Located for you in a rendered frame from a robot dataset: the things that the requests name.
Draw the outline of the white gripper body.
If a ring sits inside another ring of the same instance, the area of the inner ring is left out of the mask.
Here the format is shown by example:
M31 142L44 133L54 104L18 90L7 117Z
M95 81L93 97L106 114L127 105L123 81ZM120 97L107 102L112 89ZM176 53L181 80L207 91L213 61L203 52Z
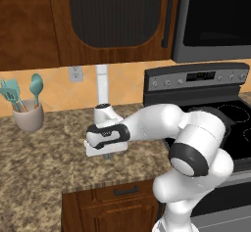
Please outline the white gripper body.
M88 157L120 153L127 150L127 142L106 145L100 150L91 147L87 141L84 141L83 145L86 148L86 155Z

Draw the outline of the teal slotted spatula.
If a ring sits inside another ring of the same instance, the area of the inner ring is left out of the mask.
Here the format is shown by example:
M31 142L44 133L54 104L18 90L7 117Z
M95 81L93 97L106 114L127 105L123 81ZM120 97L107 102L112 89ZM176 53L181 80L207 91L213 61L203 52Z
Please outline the teal slotted spatula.
M18 94L15 89L9 87L1 87L0 93L7 101L12 103L12 107L15 111L18 112L20 110L20 108L17 105Z

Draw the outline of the dark grey pot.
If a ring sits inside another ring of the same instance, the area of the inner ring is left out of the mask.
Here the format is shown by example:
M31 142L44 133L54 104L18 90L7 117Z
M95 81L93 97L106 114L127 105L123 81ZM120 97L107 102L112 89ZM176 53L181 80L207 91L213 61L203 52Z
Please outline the dark grey pot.
M218 117L226 127L225 137L228 137L228 135L231 132L231 127L235 125L235 122L233 120L231 120L228 116L226 116L223 112L221 112L218 109L212 107L192 107L188 110L189 113L195 111L203 111Z

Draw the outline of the brown drawer front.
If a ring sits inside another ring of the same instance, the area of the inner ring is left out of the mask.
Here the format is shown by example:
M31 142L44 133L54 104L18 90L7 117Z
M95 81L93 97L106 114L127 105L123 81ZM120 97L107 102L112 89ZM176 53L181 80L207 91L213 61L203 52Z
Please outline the brown drawer front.
M114 189L122 191L125 189L132 189L134 185L137 185L139 188L139 191L137 193L114 196ZM153 194L152 185L153 185L153 180L137 181L127 184L80 191L76 193L76 196L78 204L81 207L86 207L92 204L112 202L114 200L119 200L119 199L152 195Z

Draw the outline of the brown lower cupboard door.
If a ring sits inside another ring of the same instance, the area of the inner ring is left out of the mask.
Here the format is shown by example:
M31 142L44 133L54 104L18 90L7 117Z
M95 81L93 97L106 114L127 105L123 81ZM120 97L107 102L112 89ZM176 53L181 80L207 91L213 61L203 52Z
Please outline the brown lower cupboard door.
M150 204L81 209L83 232L151 232L157 212Z

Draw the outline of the beige utensil holder cup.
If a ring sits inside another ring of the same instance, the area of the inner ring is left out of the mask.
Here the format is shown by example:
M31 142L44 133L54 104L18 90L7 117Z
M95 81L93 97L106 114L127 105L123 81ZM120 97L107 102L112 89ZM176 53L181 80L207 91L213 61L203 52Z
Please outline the beige utensil holder cup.
M12 110L17 126L24 132L35 132L43 126L44 112L42 105L34 107L33 99L24 100L27 112L16 112Z

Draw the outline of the teal spoon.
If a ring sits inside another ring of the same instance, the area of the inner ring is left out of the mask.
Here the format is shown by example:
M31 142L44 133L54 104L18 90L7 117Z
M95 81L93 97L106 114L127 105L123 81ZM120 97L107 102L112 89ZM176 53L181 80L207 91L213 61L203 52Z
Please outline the teal spoon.
M31 76L31 84L29 86L29 91L33 94L34 96L34 107L37 108L39 106L38 103L38 96L43 90L43 79L39 73L34 73Z

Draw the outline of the black grey stove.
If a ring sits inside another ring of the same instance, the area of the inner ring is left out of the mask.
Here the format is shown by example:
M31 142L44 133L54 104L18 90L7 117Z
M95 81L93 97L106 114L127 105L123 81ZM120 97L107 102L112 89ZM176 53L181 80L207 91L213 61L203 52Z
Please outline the black grey stove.
M235 122L223 145L233 159L234 171L219 187L251 177L251 104L239 97L248 72L244 63L219 63L162 67L144 75L144 106L176 104L185 112L192 107L213 107ZM200 232L251 232L251 205L191 216L191 220Z

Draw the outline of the black oven door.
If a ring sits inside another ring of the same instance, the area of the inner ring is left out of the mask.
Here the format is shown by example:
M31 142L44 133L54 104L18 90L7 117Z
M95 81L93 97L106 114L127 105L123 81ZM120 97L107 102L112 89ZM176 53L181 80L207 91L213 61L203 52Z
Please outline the black oven door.
M209 214L251 205L251 177L231 181L206 195L193 209L191 216Z

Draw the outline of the brown cupboard door dark glass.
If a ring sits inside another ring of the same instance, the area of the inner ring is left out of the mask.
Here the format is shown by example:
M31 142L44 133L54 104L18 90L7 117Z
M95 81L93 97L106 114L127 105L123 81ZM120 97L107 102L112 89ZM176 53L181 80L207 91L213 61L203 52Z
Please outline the brown cupboard door dark glass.
M167 0L51 0L60 64L168 60L177 4L174 0L168 48L163 48Z

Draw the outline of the plain brown cupboard door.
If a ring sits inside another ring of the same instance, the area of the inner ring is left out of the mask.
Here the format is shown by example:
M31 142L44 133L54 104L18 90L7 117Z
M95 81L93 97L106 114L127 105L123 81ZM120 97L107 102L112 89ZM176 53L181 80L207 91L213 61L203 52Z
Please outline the plain brown cupboard door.
M0 0L0 71L59 65L50 0Z

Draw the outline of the grey black microwave oven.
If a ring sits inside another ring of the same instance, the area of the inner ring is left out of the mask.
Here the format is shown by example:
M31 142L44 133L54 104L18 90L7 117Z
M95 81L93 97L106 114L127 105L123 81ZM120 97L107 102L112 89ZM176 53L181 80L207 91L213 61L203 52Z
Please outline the grey black microwave oven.
M178 0L172 59L251 59L251 0Z

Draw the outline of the white upright post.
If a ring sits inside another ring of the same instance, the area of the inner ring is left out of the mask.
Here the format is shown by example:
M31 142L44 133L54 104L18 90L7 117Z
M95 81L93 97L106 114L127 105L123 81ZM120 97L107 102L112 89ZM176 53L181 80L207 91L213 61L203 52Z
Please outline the white upright post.
M109 103L109 83L108 83L108 66L96 66L96 84L98 104Z

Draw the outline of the white wall outlet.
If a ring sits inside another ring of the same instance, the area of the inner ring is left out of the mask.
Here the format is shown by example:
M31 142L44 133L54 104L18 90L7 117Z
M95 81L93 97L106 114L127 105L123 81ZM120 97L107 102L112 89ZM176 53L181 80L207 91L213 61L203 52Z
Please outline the white wall outlet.
M69 67L70 82L81 82L83 80L82 66Z

